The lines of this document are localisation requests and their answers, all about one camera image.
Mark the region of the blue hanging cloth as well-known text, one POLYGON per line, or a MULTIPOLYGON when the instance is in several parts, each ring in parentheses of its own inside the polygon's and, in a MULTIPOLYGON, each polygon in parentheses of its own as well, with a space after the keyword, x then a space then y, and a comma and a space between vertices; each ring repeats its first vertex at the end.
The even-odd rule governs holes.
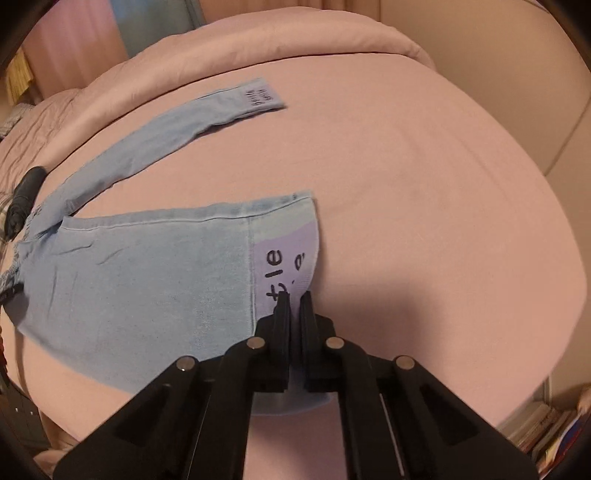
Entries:
POLYGON ((129 57, 161 39, 204 26, 200 3, 191 0, 110 0, 129 57))

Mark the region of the stack of books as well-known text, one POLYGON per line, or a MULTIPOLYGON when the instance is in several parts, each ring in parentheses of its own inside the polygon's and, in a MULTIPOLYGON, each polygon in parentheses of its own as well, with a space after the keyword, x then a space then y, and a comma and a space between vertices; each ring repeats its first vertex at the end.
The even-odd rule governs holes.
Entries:
POLYGON ((499 431, 530 458, 541 479, 590 478, 590 386, 573 410, 541 400, 518 409, 499 431))

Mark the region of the pink curtain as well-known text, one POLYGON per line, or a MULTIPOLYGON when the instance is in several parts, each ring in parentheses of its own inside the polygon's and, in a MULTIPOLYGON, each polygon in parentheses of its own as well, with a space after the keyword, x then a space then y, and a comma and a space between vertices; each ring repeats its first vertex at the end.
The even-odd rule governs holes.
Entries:
POLYGON ((108 1, 59 1, 35 25, 23 50, 44 98, 84 88, 128 59, 108 1))

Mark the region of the pink folded duvet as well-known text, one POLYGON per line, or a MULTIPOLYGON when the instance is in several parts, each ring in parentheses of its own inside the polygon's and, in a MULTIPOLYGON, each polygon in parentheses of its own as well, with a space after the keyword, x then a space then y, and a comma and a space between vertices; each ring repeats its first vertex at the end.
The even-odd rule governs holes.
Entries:
POLYGON ((397 29, 342 10, 259 11, 166 37, 89 86, 29 111, 1 143, 1 194, 8 196, 29 168, 52 171, 116 119, 189 83, 281 59, 356 53, 400 54, 434 65, 397 29))

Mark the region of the rolled dark denim garment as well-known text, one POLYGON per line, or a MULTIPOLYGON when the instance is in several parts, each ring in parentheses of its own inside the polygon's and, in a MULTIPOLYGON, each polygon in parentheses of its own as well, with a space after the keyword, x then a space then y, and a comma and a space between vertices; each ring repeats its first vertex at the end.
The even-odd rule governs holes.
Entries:
POLYGON ((35 166, 26 172, 16 186, 4 223, 7 240, 14 240, 23 230, 46 177, 47 171, 41 166, 35 166))

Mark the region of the light blue denim pants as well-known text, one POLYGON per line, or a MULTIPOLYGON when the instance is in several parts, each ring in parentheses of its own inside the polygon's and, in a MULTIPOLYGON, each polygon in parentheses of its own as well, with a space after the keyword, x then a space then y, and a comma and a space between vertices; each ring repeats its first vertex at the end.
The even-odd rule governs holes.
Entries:
POLYGON ((160 114, 87 162, 31 214, 1 277, 13 324, 75 371, 137 393, 183 355, 252 336, 297 305, 320 251, 310 192, 82 218, 79 211, 200 136, 280 110, 256 79, 160 114))

